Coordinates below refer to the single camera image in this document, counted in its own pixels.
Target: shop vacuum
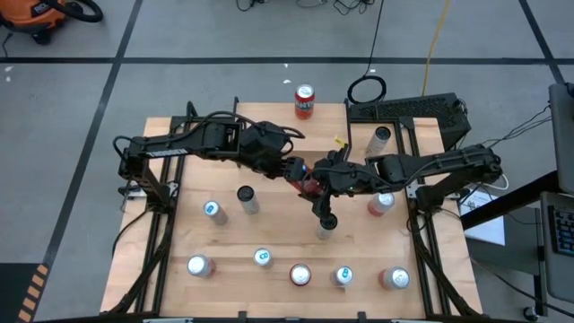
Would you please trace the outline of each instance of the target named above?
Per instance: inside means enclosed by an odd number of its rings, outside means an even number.
[[[84,14],[79,3],[85,4],[93,14]],[[51,32],[60,27],[66,17],[82,22],[100,22],[103,13],[92,0],[0,0],[0,26],[30,34],[40,45],[50,42]]]

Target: wooden table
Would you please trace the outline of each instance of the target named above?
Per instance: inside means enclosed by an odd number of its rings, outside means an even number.
[[[299,129],[307,139],[295,139],[292,154],[305,158],[309,165],[329,150],[339,149],[335,135],[347,139],[343,104],[316,104],[313,118],[305,121],[295,118],[292,103],[240,103],[238,113]],[[149,118],[144,134],[166,134],[169,125],[169,118]],[[377,126],[351,124],[350,161],[364,162],[365,147]],[[416,119],[415,126],[421,155],[443,151],[436,119]],[[408,145],[406,133],[404,138]],[[397,153],[394,138],[383,153]],[[159,177],[161,160],[152,161],[152,169]],[[242,185],[255,189],[261,205],[259,214],[243,213],[236,198],[236,190]],[[202,206],[208,199],[218,201],[229,215],[225,226],[217,227],[204,216]],[[233,162],[187,157],[161,315],[237,317],[238,311],[246,310],[249,317],[351,319],[358,311],[365,311],[370,319],[424,318],[413,241],[405,228],[404,192],[395,193],[395,207],[381,218],[368,213],[369,199],[333,197],[333,213],[339,225],[331,239],[323,241],[314,234],[318,220],[311,213],[311,204],[297,197],[284,180],[266,179],[246,168],[238,169]],[[443,207],[457,213],[454,202],[446,202]],[[129,202],[122,225],[143,208],[142,199]],[[151,218],[144,217],[118,243],[102,310],[113,307],[139,275]],[[482,310],[459,220],[436,214],[434,223],[445,274],[475,310]],[[271,251],[272,268],[265,270],[254,264],[253,254],[259,247]],[[214,259],[214,277],[201,279],[187,272],[187,261],[195,253]],[[312,272],[305,287],[296,287],[289,279],[291,266],[300,262]],[[355,275],[346,290],[334,288],[329,281],[329,273],[341,265],[350,266]],[[377,274],[391,266],[403,266],[411,273],[409,288],[392,292],[380,288]],[[440,312],[434,282],[430,274],[434,310]],[[154,287],[155,275],[150,279],[148,295]],[[146,309],[151,308],[151,298],[147,297]]]

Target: white can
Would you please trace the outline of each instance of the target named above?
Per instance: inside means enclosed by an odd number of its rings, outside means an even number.
[[[251,186],[242,186],[237,190],[237,198],[246,214],[257,214],[259,203],[255,197],[255,190]]]
[[[406,269],[395,266],[380,272],[378,282],[388,290],[405,289],[411,283],[411,276]]]
[[[187,271],[196,277],[209,278],[215,273],[215,263],[204,255],[194,255],[187,261]]]
[[[369,144],[367,144],[367,151],[365,152],[367,157],[379,155],[383,149],[385,149],[390,137],[391,131],[387,127],[378,127],[375,129],[375,133],[370,138]]]
[[[335,231],[336,226],[337,218],[334,215],[330,216],[327,220],[319,221],[315,234],[317,235],[317,238],[327,240],[333,235],[333,231]]]
[[[255,255],[253,255],[253,260],[255,260],[256,265],[261,267],[269,268],[273,265],[271,252],[265,248],[257,249]]]
[[[229,219],[219,203],[207,201],[204,204],[204,214],[207,215],[217,225],[224,225]]]
[[[367,204],[369,213],[374,216],[382,216],[395,205],[395,196],[393,193],[377,193]]]
[[[348,266],[341,266],[331,272],[331,283],[336,287],[346,287],[352,282],[352,270]]]

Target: soda can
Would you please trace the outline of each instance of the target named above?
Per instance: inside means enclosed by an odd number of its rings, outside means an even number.
[[[367,204],[369,213],[374,216],[382,216],[395,205],[395,196],[392,193],[377,193]]]
[[[315,89],[311,85],[303,84],[295,91],[295,115],[300,119],[308,119],[313,115],[315,105]]]
[[[317,238],[321,240],[327,240],[333,235],[333,231],[337,226],[337,218],[335,216],[330,216],[327,220],[319,221],[315,234]]]
[[[348,266],[341,266],[331,272],[331,283],[337,287],[345,287],[351,284],[352,270]]]
[[[311,270],[304,264],[297,264],[289,271],[289,278],[297,286],[305,286],[311,280]]]
[[[217,225],[224,225],[228,220],[228,216],[225,211],[223,211],[219,203],[215,201],[205,202],[204,213]]]
[[[256,265],[269,268],[273,265],[273,259],[271,258],[271,252],[265,248],[259,248],[255,250],[255,255],[253,255],[253,260],[255,260]]]
[[[387,127],[375,129],[375,133],[370,138],[369,144],[367,144],[367,151],[365,152],[367,157],[379,155],[385,149],[390,137],[391,131]]]
[[[257,214],[259,212],[259,203],[255,198],[255,191],[251,186],[242,186],[237,190],[237,198],[243,206],[246,214]]]
[[[388,290],[405,289],[410,282],[409,272],[400,266],[385,269],[378,274],[378,283]]]
[[[193,255],[187,261],[187,271],[196,277],[209,278],[215,273],[215,263],[204,255]]]

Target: red soda can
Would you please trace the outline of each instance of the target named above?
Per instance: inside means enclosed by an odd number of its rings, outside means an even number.
[[[303,84],[295,91],[295,115],[300,119],[308,119],[313,115],[315,105],[315,89],[311,85]]]

